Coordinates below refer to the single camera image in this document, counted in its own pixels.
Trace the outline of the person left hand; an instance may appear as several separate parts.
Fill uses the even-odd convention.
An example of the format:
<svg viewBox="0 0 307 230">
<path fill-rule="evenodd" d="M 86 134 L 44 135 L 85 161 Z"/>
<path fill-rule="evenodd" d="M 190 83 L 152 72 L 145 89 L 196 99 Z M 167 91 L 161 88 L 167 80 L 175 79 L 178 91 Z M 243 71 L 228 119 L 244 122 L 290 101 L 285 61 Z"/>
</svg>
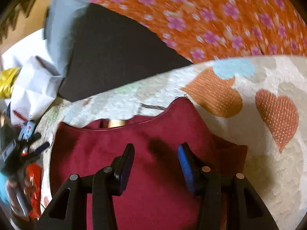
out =
<svg viewBox="0 0 307 230">
<path fill-rule="evenodd" d="M 36 191 L 36 186 L 32 184 L 29 172 L 27 170 L 25 171 L 25 176 L 24 176 L 24 186 L 25 186 L 24 194 L 29 198 L 31 198 L 33 193 Z M 7 180 L 6 192 L 10 201 L 11 208 L 15 213 L 21 213 L 22 209 L 17 199 L 16 187 L 17 187 L 17 181 L 15 181 L 14 179 Z"/>
</svg>

